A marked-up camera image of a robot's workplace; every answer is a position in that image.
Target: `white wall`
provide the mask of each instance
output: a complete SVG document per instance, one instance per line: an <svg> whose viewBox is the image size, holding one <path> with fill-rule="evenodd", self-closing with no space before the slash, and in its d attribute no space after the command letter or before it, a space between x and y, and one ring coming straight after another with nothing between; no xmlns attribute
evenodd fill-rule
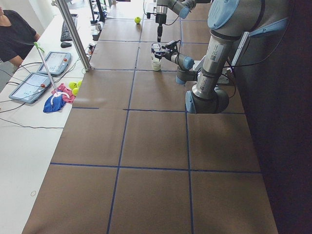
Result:
<svg viewBox="0 0 312 234"><path fill-rule="evenodd" d="M0 0L0 6L18 12L39 34L44 32L53 16L59 13L51 5L51 0Z"/></svg>

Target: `dark wall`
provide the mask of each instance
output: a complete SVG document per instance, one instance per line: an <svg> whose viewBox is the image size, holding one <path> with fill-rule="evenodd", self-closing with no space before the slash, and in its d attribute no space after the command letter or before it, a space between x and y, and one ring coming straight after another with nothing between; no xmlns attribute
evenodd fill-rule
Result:
<svg viewBox="0 0 312 234"><path fill-rule="evenodd" d="M311 12L296 0L276 51L235 69L279 234L312 234ZM265 58L280 38L252 39L240 64Z"/></svg>

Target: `person's arm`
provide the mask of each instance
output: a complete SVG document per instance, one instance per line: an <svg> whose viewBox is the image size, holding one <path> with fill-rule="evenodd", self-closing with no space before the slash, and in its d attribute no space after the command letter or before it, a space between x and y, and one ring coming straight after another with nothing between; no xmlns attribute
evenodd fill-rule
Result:
<svg viewBox="0 0 312 234"><path fill-rule="evenodd" d="M9 60L10 63L12 63L14 66L21 66L21 63L23 62L23 60L21 59L21 57L19 55L15 56L14 58Z"/></svg>
<svg viewBox="0 0 312 234"><path fill-rule="evenodd" d="M34 36L35 41L38 41L40 38L40 35L38 33L36 33L36 35Z"/></svg>

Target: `computer mouse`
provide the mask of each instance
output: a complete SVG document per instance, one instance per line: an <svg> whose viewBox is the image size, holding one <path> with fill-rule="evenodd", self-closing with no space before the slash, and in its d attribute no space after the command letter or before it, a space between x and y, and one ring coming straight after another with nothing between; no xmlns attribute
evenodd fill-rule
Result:
<svg viewBox="0 0 312 234"><path fill-rule="evenodd" d="M70 46L72 46L72 44L70 43L70 42L62 42L61 44L60 44L60 46L62 47L62 48L66 48L66 47L70 47Z"/></svg>

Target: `blue joint cap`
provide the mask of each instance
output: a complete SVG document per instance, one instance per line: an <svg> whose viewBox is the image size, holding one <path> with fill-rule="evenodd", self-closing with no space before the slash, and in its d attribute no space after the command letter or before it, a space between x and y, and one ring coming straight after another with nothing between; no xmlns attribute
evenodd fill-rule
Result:
<svg viewBox="0 0 312 234"><path fill-rule="evenodd" d="M179 13L179 16L182 18L182 19L185 19L187 17L187 15L189 14L190 12L190 9L188 7L183 7L182 10L180 11Z"/></svg>
<svg viewBox="0 0 312 234"><path fill-rule="evenodd" d="M190 70L194 65L194 59L192 59L189 56L185 56L184 60L183 60L183 66L185 67L185 69Z"/></svg>
<svg viewBox="0 0 312 234"><path fill-rule="evenodd" d="M192 91L187 91L185 94L185 105L186 110L191 114L196 114L194 99L192 96Z"/></svg>
<svg viewBox="0 0 312 234"><path fill-rule="evenodd" d="M249 33L249 37L251 38L259 38L259 37L265 37L269 35L273 35L279 31L282 31L287 26L288 18L284 18L281 20L278 20L274 23L271 23L269 25L266 25L264 27L258 28L252 32Z"/></svg>
<svg viewBox="0 0 312 234"><path fill-rule="evenodd" d="M208 26L212 30L222 27L234 14L239 0L214 0L208 14Z"/></svg>
<svg viewBox="0 0 312 234"><path fill-rule="evenodd" d="M176 81L176 83L178 83L178 84L185 84L186 83L186 81L183 81L183 80L181 80L179 77L177 77L177 76L175 76L175 81Z"/></svg>

